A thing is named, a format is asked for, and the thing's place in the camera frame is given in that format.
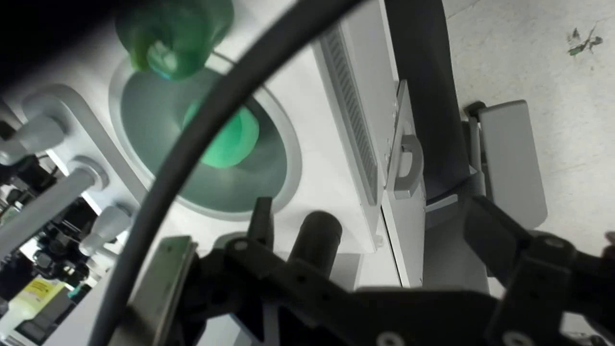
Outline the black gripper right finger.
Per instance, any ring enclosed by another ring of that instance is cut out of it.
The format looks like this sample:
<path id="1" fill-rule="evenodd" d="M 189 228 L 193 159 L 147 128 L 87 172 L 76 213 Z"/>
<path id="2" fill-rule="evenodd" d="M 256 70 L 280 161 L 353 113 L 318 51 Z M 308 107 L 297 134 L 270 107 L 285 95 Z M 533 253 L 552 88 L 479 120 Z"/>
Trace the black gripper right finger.
<path id="1" fill-rule="evenodd" d="M 485 195 L 472 201 L 464 236 L 506 286 L 485 330 L 491 346 L 577 346 L 562 332 L 566 313 L 583 314 L 606 339 L 615 338 L 614 259 L 529 230 Z"/>

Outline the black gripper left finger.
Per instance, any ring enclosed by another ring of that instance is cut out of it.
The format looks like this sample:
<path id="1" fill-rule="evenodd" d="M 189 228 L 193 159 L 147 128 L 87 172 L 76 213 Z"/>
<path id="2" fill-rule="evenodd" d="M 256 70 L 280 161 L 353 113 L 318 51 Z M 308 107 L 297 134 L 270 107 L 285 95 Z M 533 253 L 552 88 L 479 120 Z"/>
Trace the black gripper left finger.
<path id="1" fill-rule="evenodd" d="M 112 346 L 197 346 L 212 316 L 256 297 L 231 263 L 251 241 L 274 247 L 274 199 L 258 197 L 247 232 L 228 234 L 206 255 L 191 236 L 170 236 L 157 247 L 137 291 L 122 313 Z"/>

